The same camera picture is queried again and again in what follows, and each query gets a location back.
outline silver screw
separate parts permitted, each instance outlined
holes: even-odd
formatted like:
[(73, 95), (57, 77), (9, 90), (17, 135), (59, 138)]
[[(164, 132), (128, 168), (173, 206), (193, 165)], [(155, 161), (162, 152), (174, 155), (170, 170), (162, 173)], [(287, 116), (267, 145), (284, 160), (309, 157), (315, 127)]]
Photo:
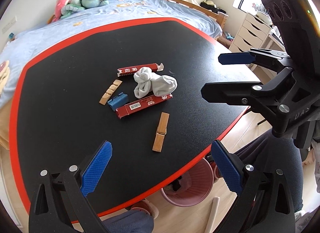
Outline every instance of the silver screw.
[(283, 171), (281, 169), (276, 169), (277, 174), (283, 175)]
[(252, 86), (252, 89), (253, 90), (262, 90), (262, 86), (255, 85), (255, 86)]
[(241, 99), (241, 103), (243, 105), (246, 105), (248, 103), (248, 100), (246, 98)]
[(281, 104), (281, 105), (279, 106), (279, 110), (280, 110), (282, 113), (289, 113), (289, 111), (290, 111), (289, 107), (288, 107), (287, 105), (283, 105), (283, 104)]
[(249, 171), (249, 172), (252, 172), (254, 170), (254, 167), (251, 165), (251, 164), (247, 164), (245, 166), (245, 168)]
[(46, 176), (48, 174), (48, 171), (47, 170), (43, 170), (41, 171), (40, 175), (41, 176)]
[(76, 166), (76, 165), (72, 165), (69, 167), (70, 172), (75, 172), (76, 170), (78, 170), (78, 166)]

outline pink trash bin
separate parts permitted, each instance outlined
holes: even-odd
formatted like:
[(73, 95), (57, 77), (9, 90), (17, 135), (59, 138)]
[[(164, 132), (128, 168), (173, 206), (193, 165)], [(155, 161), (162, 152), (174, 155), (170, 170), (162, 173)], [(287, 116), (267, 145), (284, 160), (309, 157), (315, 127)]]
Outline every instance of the pink trash bin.
[(202, 158), (196, 165), (182, 175), (182, 180), (188, 184), (174, 194), (161, 188), (162, 196), (171, 204), (179, 207), (190, 207), (203, 201), (210, 193), (213, 185), (213, 172), (210, 164)]

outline drawer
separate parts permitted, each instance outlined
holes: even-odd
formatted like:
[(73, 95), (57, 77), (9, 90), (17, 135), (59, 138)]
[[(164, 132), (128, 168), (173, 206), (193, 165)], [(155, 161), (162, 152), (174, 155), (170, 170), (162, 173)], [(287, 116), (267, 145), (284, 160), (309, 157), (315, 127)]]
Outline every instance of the drawer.
[(248, 22), (251, 22), (259, 30), (262, 30), (262, 32), (264, 32), (265, 34), (269, 34), (271, 28), (268, 25), (266, 25), (262, 20), (257, 19), (249, 13), (247, 14), (245, 19)]
[(253, 25), (251, 22), (248, 22), (247, 20), (244, 20), (244, 23), (242, 25), (247, 30), (255, 34), (259, 39), (264, 40), (267, 36), (262, 30), (260, 30), (257, 26)]
[(262, 40), (259, 39), (259, 37), (257, 37), (254, 33), (250, 32), (243, 26), (241, 27), (238, 36), (242, 37), (254, 48), (259, 48), (262, 44)]
[(235, 44), (232, 44), (229, 48), (231, 52), (242, 52)]
[(252, 45), (248, 44), (242, 37), (239, 35), (236, 37), (236, 39), (233, 41), (233, 45), (236, 45), (240, 50), (250, 50), (253, 48)]

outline wooden bed frame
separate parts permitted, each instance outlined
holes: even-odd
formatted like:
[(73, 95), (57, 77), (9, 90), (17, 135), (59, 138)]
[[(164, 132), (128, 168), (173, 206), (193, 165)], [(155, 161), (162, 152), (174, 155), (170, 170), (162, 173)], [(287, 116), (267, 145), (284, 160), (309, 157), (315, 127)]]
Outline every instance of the wooden bed frame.
[(196, 9), (204, 14), (206, 14), (207, 16), (215, 19), (215, 21), (220, 25), (221, 29), (223, 29), (225, 23), (226, 23), (226, 20), (228, 19), (228, 15), (226, 15), (225, 13), (221, 13), (221, 12), (218, 12), (218, 13), (213, 13), (207, 9), (204, 9), (200, 6), (197, 6), (195, 4), (192, 4), (192, 3), (189, 3), (189, 2), (186, 2), (186, 1), (182, 1), (182, 0), (167, 0), (167, 1), (174, 1), (178, 4), (183, 4), (189, 8), (192, 8), (192, 9)]

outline blue gripper pad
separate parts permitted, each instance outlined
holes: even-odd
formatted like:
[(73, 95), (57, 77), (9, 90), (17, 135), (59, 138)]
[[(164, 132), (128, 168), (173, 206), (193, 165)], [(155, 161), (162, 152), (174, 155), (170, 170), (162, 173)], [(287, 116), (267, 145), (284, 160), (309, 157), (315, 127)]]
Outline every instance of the blue gripper pad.
[(80, 189), (85, 197), (96, 188), (111, 156), (112, 145), (110, 142), (106, 141), (82, 174)]
[(222, 65), (250, 64), (256, 61), (256, 57), (249, 52), (222, 53), (218, 56), (218, 61)]
[(225, 148), (220, 141), (213, 141), (211, 144), (211, 156), (214, 159), (229, 190), (237, 193), (237, 195), (240, 195), (243, 190), (242, 174), (233, 164), (224, 149)]

